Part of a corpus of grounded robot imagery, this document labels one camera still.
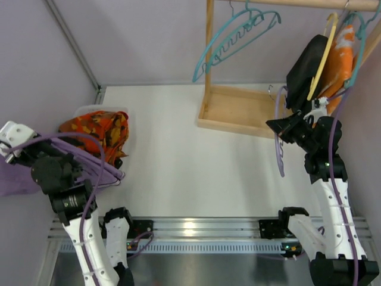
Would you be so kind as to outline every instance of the orange garment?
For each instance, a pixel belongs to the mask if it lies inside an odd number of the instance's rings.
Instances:
[[[355,32],[352,25],[340,31],[332,43],[326,65],[321,75],[323,89],[318,97],[330,98],[335,95],[344,82],[352,76],[353,44]],[[329,102],[327,113],[331,115],[339,105],[341,98]]]
[[[105,161],[115,166],[115,160],[125,157],[123,144],[129,137],[128,115],[125,112],[96,111],[81,115],[61,124],[60,132],[90,134],[102,145]],[[90,139],[76,138],[83,145],[78,147],[100,158],[98,146]]]

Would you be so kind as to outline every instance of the wooden rod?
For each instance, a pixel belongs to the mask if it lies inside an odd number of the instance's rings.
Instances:
[[[214,14],[214,0],[207,0],[207,43],[209,45],[213,35],[213,14]],[[212,47],[210,47],[205,62],[208,64],[212,55]],[[204,111],[208,111],[208,103],[211,93],[211,69],[208,74],[205,74],[205,95],[202,104],[204,105]]]
[[[246,2],[246,0],[232,0],[232,2]],[[311,8],[344,9],[347,0],[249,0],[249,2]],[[346,9],[356,11],[376,11],[378,4],[379,0],[349,0]]]

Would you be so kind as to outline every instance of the teal hanger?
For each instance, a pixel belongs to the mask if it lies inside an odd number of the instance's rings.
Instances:
[[[237,42],[239,42],[240,39],[242,39],[245,35],[247,35],[253,27],[256,27],[260,23],[262,23],[265,20],[265,16],[267,14],[273,14],[273,18],[271,19],[270,23],[268,24],[267,28],[261,32],[260,34],[256,35],[252,39],[244,42],[239,48],[235,49],[234,51],[230,51],[230,48],[234,45],[236,45]],[[249,15],[249,19],[242,23],[239,27],[237,27],[232,33],[230,33],[222,42],[218,45],[218,47],[214,50],[212,53],[212,56],[210,57],[209,62],[203,63],[204,59],[207,56],[208,51],[211,49],[212,44],[218,39],[218,37],[224,32],[224,30],[238,17],[242,15]],[[206,47],[205,51],[202,53],[200,60],[198,61],[196,65],[195,72],[193,74],[193,82],[196,82],[204,73],[209,73],[211,66],[216,66],[220,63],[222,63],[224,60],[228,59],[235,53],[242,50],[244,47],[249,45],[251,42],[258,39],[260,36],[265,34],[267,31],[272,29],[277,23],[281,23],[281,18],[278,12],[276,11],[266,11],[262,12],[259,9],[256,8],[249,8],[249,1],[246,0],[245,9],[241,12],[232,15],[232,18],[228,22],[224,24],[224,26],[221,27],[220,30],[214,35],[208,46]]]
[[[353,69],[351,78],[346,80],[344,83],[345,89],[352,87],[356,81],[358,70],[360,69],[361,62],[363,61],[363,54],[364,54],[364,50],[365,50],[365,40],[367,37],[366,36],[366,28],[368,27],[370,22],[372,22],[374,19],[376,19],[376,17],[380,13],[380,10],[381,10],[381,0],[379,1],[379,6],[378,6],[377,11],[375,12],[374,16],[371,19],[369,19],[366,23],[364,21],[363,16],[359,12],[350,13],[344,19],[344,23],[347,26],[347,25],[350,25],[353,23],[356,16],[358,17],[358,19],[360,21],[360,27],[358,28],[358,31],[356,32],[355,36],[359,41],[361,41],[360,51],[358,52],[358,58],[357,58],[356,66]]]

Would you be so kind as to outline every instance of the black cloth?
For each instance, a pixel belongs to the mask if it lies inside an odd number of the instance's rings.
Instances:
[[[303,50],[303,53],[296,61],[290,72],[287,74],[287,100],[286,106],[295,113],[298,110],[304,111],[307,96],[310,92],[312,78],[316,75],[317,69],[323,58],[328,38],[322,35],[313,37]],[[313,94],[316,98],[321,91],[319,83]]]

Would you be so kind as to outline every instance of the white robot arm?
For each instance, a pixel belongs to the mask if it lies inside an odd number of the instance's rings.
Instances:
[[[302,208],[284,208],[280,212],[283,228],[301,243],[311,260],[314,285],[369,285],[379,274],[377,262],[368,261],[354,227],[348,201],[348,175],[336,151],[341,138],[338,122],[330,141],[334,118],[326,116],[327,100],[313,100],[311,112],[267,121],[267,125],[286,143],[296,142],[304,151],[305,169],[318,198],[324,222],[324,235],[312,224]],[[332,150],[333,166],[329,163]]]
[[[125,208],[110,210],[104,217],[106,247],[101,235],[97,205],[92,202],[83,224],[80,221],[92,186],[89,180],[78,182],[81,167],[71,154],[62,153],[49,142],[38,143],[11,153],[9,148],[24,144],[38,134],[26,125],[7,122],[0,129],[0,154],[9,164],[31,167],[33,180],[49,195],[53,211],[73,242],[86,286],[133,286],[127,265],[127,234],[133,223]]]

